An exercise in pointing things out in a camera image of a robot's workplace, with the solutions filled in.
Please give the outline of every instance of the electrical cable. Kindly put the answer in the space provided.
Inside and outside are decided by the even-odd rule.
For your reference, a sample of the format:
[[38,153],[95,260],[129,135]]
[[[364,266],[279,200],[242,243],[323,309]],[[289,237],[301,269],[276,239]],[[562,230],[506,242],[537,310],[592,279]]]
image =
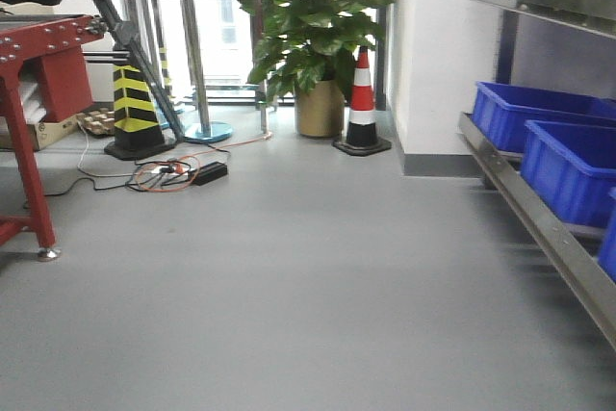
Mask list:
[[86,136],[86,148],[81,153],[81,157],[79,158],[79,163],[77,163],[77,170],[79,170],[84,175],[87,175],[89,177],[94,177],[94,178],[122,178],[122,177],[132,177],[133,176],[132,173],[99,174],[99,173],[92,173],[92,172],[86,171],[83,168],[83,163],[84,163],[84,158],[86,157],[86,153],[88,153],[88,151],[90,150],[90,136],[88,135],[88,131],[81,124],[81,122],[79,122],[78,125],[81,131]]
[[[211,154],[214,152],[221,152],[226,154],[226,161],[231,158],[231,151],[224,149],[234,146],[243,146],[245,144],[254,143],[257,141],[266,141],[269,140],[273,133],[267,132],[263,137],[258,137],[256,139],[251,139],[248,141],[239,141],[237,143],[228,143],[223,146],[215,146],[211,144],[207,144],[210,148],[209,150],[199,151],[197,153],[187,154],[177,159],[170,159],[167,161],[146,161],[144,163],[135,162],[135,169],[132,173],[128,174],[95,174],[91,172],[87,172],[82,168],[82,164],[84,162],[84,158],[86,153],[90,150],[90,137],[88,133],[85,131],[84,127],[79,124],[79,127],[84,132],[86,136],[86,148],[82,152],[79,163],[77,164],[77,170],[81,173],[87,175],[87,177],[79,177],[74,180],[66,190],[59,193],[46,193],[45,197],[59,197],[64,196],[70,193],[75,186],[83,181],[87,180],[92,183],[92,189],[95,192],[105,192],[110,190],[117,190],[120,188],[126,188],[138,193],[175,193],[180,192],[190,186],[194,179],[197,177],[199,170],[201,169],[201,163],[199,162],[197,156],[202,156],[206,154]],[[196,166],[193,166],[188,160],[193,160]],[[98,187],[96,184],[95,178],[122,178],[122,177],[130,177],[126,182],[112,185],[111,187]],[[28,209],[28,201],[23,204],[24,209]]]

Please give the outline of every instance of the gray baseboard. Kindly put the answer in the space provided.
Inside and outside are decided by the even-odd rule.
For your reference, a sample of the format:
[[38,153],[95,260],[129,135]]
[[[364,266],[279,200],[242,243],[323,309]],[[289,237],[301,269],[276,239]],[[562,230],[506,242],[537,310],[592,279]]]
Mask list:
[[481,169],[466,154],[404,154],[404,175],[416,177],[480,177]]

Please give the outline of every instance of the black power adapter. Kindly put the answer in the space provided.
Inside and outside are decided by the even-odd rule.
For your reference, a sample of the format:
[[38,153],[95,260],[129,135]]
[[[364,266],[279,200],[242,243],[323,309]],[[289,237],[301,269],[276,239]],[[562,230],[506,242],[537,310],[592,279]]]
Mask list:
[[[210,183],[217,178],[224,177],[228,173],[229,169],[227,168],[227,164],[214,161],[213,163],[206,164],[205,166],[199,168],[199,171],[196,173],[191,185],[205,185],[206,183]],[[189,178],[193,178],[193,175],[194,170],[190,170]]]

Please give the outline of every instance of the caster foot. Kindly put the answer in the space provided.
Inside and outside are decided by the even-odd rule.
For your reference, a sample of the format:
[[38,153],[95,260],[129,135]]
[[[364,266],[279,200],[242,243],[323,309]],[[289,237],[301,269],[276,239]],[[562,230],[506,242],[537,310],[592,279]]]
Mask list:
[[45,249],[41,249],[38,252],[38,261],[51,262],[52,260],[56,260],[58,257],[60,257],[60,254],[62,254],[62,252],[59,249],[47,247]]

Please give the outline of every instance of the stainless steel shelf rack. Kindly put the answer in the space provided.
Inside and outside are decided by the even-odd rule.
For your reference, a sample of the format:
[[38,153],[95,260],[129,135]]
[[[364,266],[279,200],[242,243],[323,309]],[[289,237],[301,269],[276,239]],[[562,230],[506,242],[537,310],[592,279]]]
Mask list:
[[[520,14],[616,38],[616,0],[480,0],[503,10],[496,80],[509,83]],[[616,283],[500,153],[470,117],[459,127],[486,178],[571,287],[606,339],[616,349]]]

